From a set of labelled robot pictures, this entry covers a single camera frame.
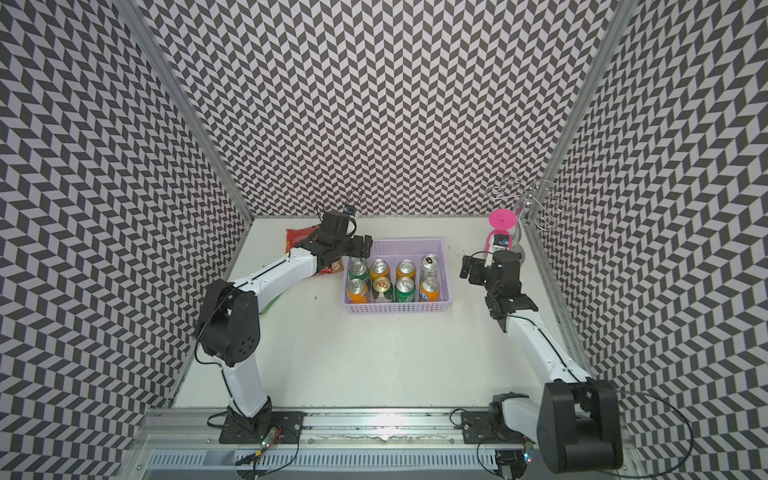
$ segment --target black cable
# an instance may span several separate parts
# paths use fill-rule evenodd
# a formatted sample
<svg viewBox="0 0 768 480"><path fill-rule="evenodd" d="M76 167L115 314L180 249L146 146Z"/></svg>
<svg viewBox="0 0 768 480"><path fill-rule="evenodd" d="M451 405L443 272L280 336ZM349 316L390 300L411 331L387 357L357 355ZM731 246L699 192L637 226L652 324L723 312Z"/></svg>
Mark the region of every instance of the black cable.
<svg viewBox="0 0 768 480"><path fill-rule="evenodd" d="M453 414L456 413L456 412L466 412L466 411L467 411L466 409L453 409L453 411L451 411L448 414L448 421L451 422L453 424L453 426L455 426L455 427L460 427L460 426L464 425L464 422L462 422L462 423L454 422L453 421Z"/></svg>
<svg viewBox="0 0 768 480"><path fill-rule="evenodd" d="M206 420L206 424L207 424L209 427L213 427L213 428L215 428L215 429L223 429L223 428L224 428L224 424L223 424L223 423L222 423L221 425L219 425L219 424L217 424L217 423L211 423L210 421L211 421L212 419L215 419L216 417L223 417L223 416L225 416L226 414L227 414L227 411L226 411L226 410L224 410L223 412L214 413L213 415L211 415L210 417L208 417L208 420Z"/></svg>
<svg viewBox="0 0 768 480"><path fill-rule="evenodd" d="M554 352L554 354L557 355L558 358L560 359L560 363L563 364L563 367L565 367L565 369L568 371L568 373L570 373L571 376L574 378L574 380L576 380L576 383L580 383L583 386L587 386L588 388L593 388L593 389L596 389L596 390L603 390L605 392L616 392L616 393L623 393L623 394L627 394L627 395L639 395L639 396L651 397L652 399L655 399L655 400L657 400L659 402L662 402L664 405L670 407L672 409L672 411L674 412L674 414L677 415L681 420L683 420L683 422L685 422L686 427L688 427L688 434L690 436L690 444L688 445L688 451L685 453L685 456L683 457L683 459L680 460L677 463L677 465L675 465L674 467L670 467L670 468L664 470L663 472L653 473L653 474L649 474L649 475L619 475L618 473L610 473L610 472L607 472L605 470L600 470L600 472L603 472L606 475L610 475L612 477L618 477L618 478L656 478L658 476L666 475L667 473L674 472L675 470L677 470L679 467L681 467L690 458L691 454L694 451L694 429L690 426L690 422L688 421L687 418L685 418L685 415L683 415L683 413L680 411L679 408L677 408L676 406L672 405L667 400L664 400L661 397L654 395L653 393L632 392L630 390L606 389L606 388L602 388L602 387L596 387L596 386L591 386L591 385L585 384L584 382L582 382L581 380L576 378L576 375L574 375L574 373L571 371L571 369L568 368L568 365L565 363L565 361L563 361L563 357L560 356L560 354L558 353L557 349L554 347L554 345L552 345L552 342L549 341L549 338L547 338L547 336L544 334L544 332L541 331L541 328L539 328L538 325L536 325L536 322L534 322L533 320L531 320L529 318L525 318L524 316L516 316L516 315L510 315L510 316L512 318L523 319L523 320L527 320L527 321L531 322L533 324L533 326L535 326L538 329L538 331L541 332L541 334L543 335L545 340L547 340L547 343L549 343L549 346L552 348L552 351Z"/></svg>
<svg viewBox="0 0 768 480"><path fill-rule="evenodd" d="M292 458L292 459L290 459L290 461L288 461L288 463L286 463L285 465L283 465L283 466L282 466L282 467L280 467L280 468L275 468L274 470L268 470L268 471L267 471L267 472L266 472L264 475L259 475L259 478L262 478L262 477L266 477L267 475L271 475L271 474L273 474L274 472L279 472L279 471L280 471L280 470L282 470L283 468L285 468L285 467L287 467L287 466L291 465L292 463L294 463L294 462L296 461L296 457L298 457L298 456L299 456L299 436L298 436L298 435L296 435L295 433L293 433L293 430L291 430L291 429L282 429L282 428L281 428L281 430L280 430L280 431L282 432L283 430L284 430L285 432L288 432L288 433L290 433L291 435L293 435L293 437L296 439L296 452L293 454L293 458ZM238 462L236 462L236 463L235 463L235 466L237 466L237 465L242 465L242 464L244 464L244 463L248 463L248 461L246 461L246 458L249 458L249 457L253 457L253 474L252 474L252 475L253 475L253 477L252 477L252 478L255 478L255 477L256 477L256 467L258 466L258 461L257 461L257 460L258 460L258 458L256 458L255 454L253 454L253 455L248 455L248 457L244 457L244 458L242 458L241 460L239 460Z"/></svg>
<svg viewBox="0 0 768 480"><path fill-rule="evenodd" d="M664 405L670 407L672 409L672 411L674 412L674 414L677 415L678 417L680 417L680 419L683 422L685 422L685 426L688 427L688 435L690 435L690 439L689 439L690 440L690 444L688 445L688 451L685 452L685 456L683 457L683 459L680 460L677 463L677 465L675 465L674 467L669 467L666 470L664 470L663 472L651 473L651 474L648 474L648 475L619 475L618 473L610 473L610 472L607 472L605 470L600 470L600 472L603 472L605 475L610 475L611 477L618 477L618 478L656 478L656 477L659 477L659 476L662 476L662 475L666 475L667 473L674 472L679 467L683 466L683 464L690 458L691 454L694 452L694 429L690 426L690 422L685 417L685 415L683 415L683 413L681 412L681 410L679 408L677 408L676 406L672 405L667 400L664 400L661 397L654 395L653 393L632 392L630 390L616 390L616 389L603 389L603 388L598 388L598 390L604 390L606 392L623 393L623 394L627 394L627 395L646 396L646 397L651 397L652 399L657 400L659 402L662 402Z"/></svg>
<svg viewBox="0 0 768 480"><path fill-rule="evenodd" d="M210 317L208 317L208 320L206 320L205 323L203 324L202 328L200 328L200 333L197 334L197 338L195 339L195 344L194 344L194 359L195 359L195 362L200 363L201 365L221 366L221 364L216 363L216 362L204 362L204 361L200 360L197 357L197 347L200 346L200 337L203 336L203 331L208 327L208 325L210 324L210 321L214 319L214 316L219 311L221 306L224 305L224 302L226 302L229 299L229 297L232 294L232 292L235 291L235 289L238 289L238 288L242 287L246 283L247 282L243 282L243 283L241 283L240 285L237 285L237 286L232 285L232 287L230 287L230 291L228 291L227 295L225 295L224 298L218 303L218 305L216 305L216 308L214 308L214 312L210 314Z"/></svg>
<svg viewBox="0 0 768 480"><path fill-rule="evenodd" d="M558 353L558 349L556 349L554 347L554 345L552 345L552 342L549 341L549 338L544 334L544 332L541 330L541 328L539 328L539 326L536 325L536 322L534 322L533 320L531 320L529 318L525 318L524 316L516 316L516 315L509 315L509 316L512 317L512 318L517 318L517 319L521 319L521 320L527 320L527 321L531 322L533 324L533 326L535 326L536 329L539 331L541 336L543 336L544 339L547 340L547 343L549 343L549 346L552 348L552 351L554 352L554 354L558 356L558 359L560 360L560 363L562 363L563 367L565 367L565 369L568 371L568 373L570 373L571 376L574 377L574 380L576 380L576 383L580 383L582 385L584 384L584 382L582 382L581 380L577 379L576 375L574 375L574 373L571 371L571 369L568 368L568 364L565 363L565 361L563 360L563 357L560 356L560 353Z"/></svg>
<svg viewBox="0 0 768 480"><path fill-rule="evenodd" d="M478 448L475 449L475 456L478 458L478 463L480 464L480 466L482 467L483 470L485 470L486 472L490 473L491 475L493 475L495 477L498 477L498 475L496 475L493 471L488 470L485 467L485 465L483 465L483 463L480 461L480 445L482 445L483 442L486 441L486 440L488 440L488 438L480 439L480 441L478 442Z"/></svg>

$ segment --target soda can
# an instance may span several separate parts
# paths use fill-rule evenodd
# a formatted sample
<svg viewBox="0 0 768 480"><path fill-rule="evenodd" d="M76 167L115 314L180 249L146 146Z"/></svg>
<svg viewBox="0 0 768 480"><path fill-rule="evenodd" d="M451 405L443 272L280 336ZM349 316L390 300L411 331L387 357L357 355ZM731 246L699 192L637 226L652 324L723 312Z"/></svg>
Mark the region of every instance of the soda can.
<svg viewBox="0 0 768 480"><path fill-rule="evenodd" d="M371 281L376 280L380 276L389 278L389 264L379 258L371 263Z"/></svg>
<svg viewBox="0 0 768 480"><path fill-rule="evenodd" d="M359 278L363 282L368 285L368 287L371 286L371 275L368 272L368 266L365 262L356 261L354 263L351 263L349 265L349 279Z"/></svg>
<svg viewBox="0 0 768 480"><path fill-rule="evenodd" d="M371 289L371 301L374 303L392 303L395 301L395 293L392 291L392 282L385 276L373 280Z"/></svg>
<svg viewBox="0 0 768 480"><path fill-rule="evenodd" d="M368 303L368 285L359 278L346 284L346 297L350 303Z"/></svg>
<svg viewBox="0 0 768 480"><path fill-rule="evenodd" d="M396 275L398 280L407 276L414 282L416 281L416 264L411 260L403 260L397 264Z"/></svg>
<svg viewBox="0 0 768 480"><path fill-rule="evenodd" d="M424 258L422 258L422 272L421 275L419 275L419 281L424 281L424 279L428 276L433 276L437 278L437 271L440 266L440 261L437 260L437 257L434 255L425 255Z"/></svg>
<svg viewBox="0 0 768 480"><path fill-rule="evenodd" d="M407 303L415 300L416 290L413 280L409 276L404 276L395 283L395 302Z"/></svg>
<svg viewBox="0 0 768 480"><path fill-rule="evenodd" d="M419 288L419 302L436 302L440 298L440 282L433 276L422 280Z"/></svg>

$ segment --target can lid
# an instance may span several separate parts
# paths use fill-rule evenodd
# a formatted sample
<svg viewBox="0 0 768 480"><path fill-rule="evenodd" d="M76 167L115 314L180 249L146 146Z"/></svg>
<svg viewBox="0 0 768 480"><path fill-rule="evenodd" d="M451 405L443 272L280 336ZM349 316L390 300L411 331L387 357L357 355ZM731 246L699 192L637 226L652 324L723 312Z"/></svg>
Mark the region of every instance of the can lid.
<svg viewBox="0 0 768 480"><path fill-rule="evenodd" d="M416 270L416 264L413 263L412 260L405 259L397 264L397 270L407 275L408 273L412 273L414 270Z"/></svg>
<svg viewBox="0 0 768 480"><path fill-rule="evenodd" d="M371 271L374 273L384 273L388 268L389 264L380 258L374 260L373 263L371 263Z"/></svg>
<svg viewBox="0 0 768 480"><path fill-rule="evenodd" d="M392 287L392 282L385 276L373 280L373 289L377 292L385 292Z"/></svg>
<svg viewBox="0 0 768 480"><path fill-rule="evenodd" d="M365 262L361 260L357 260L352 265L349 266L349 272L352 275L363 275L364 273L368 272L368 266Z"/></svg>
<svg viewBox="0 0 768 480"><path fill-rule="evenodd" d="M425 292L440 291L440 282L433 276L428 276L422 281L422 290Z"/></svg>
<svg viewBox="0 0 768 480"><path fill-rule="evenodd" d="M354 295L365 292L366 287L366 283L359 278L353 278L346 284L346 289Z"/></svg>
<svg viewBox="0 0 768 480"><path fill-rule="evenodd" d="M413 290L414 284L410 276L403 276L397 280L397 290L403 293L408 293Z"/></svg>
<svg viewBox="0 0 768 480"><path fill-rule="evenodd" d="M431 253L429 255L425 255L424 258L422 258L422 268L426 268L428 270L436 268L439 263L440 262L437 259L437 256L432 255Z"/></svg>

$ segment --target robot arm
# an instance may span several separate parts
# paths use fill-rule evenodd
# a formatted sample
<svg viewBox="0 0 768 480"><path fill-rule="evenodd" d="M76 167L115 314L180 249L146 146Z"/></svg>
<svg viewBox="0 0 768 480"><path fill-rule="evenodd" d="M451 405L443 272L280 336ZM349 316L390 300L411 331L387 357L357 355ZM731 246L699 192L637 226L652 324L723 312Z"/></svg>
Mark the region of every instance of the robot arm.
<svg viewBox="0 0 768 480"><path fill-rule="evenodd" d="M492 419L538 443L553 473L621 467L616 393L608 382L590 378L568 355L537 306L521 293L519 254L495 252L490 266L485 259L464 257L460 277L486 288L491 317L525 354L544 385L538 402L513 392L495 396L489 407Z"/></svg>
<svg viewBox="0 0 768 480"><path fill-rule="evenodd" d="M350 222L354 228L347 233ZM216 280L207 288L195 336L203 351L221 367L230 394L228 414L256 437L266 435L271 413L271 401L256 364L256 347L261 340L259 311L293 284L341 256L367 258L372 239L355 236L355 230L356 222L349 215L326 212L320 228L284 257L232 283Z"/></svg>

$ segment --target green soda can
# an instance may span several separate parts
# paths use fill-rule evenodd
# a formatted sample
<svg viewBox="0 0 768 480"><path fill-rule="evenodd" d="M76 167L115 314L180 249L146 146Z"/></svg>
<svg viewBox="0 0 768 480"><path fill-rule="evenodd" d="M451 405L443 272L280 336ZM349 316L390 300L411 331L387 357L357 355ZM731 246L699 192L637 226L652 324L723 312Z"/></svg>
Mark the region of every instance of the green soda can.
<svg viewBox="0 0 768 480"><path fill-rule="evenodd" d="M395 283L395 303L412 302L416 298L414 286L410 276L401 276Z"/></svg>
<svg viewBox="0 0 768 480"><path fill-rule="evenodd" d="M365 262L356 261L349 266L349 279L354 280L355 278L361 279L370 289L371 274L369 273L368 266Z"/></svg>
<svg viewBox="0 0 768 480"><path fill-rule="evenodd" d="M392 282L390 282L387 277L380 276L376 280L373 280L371 301L374 303L392 303L394 301L393 290Z"/></svg>

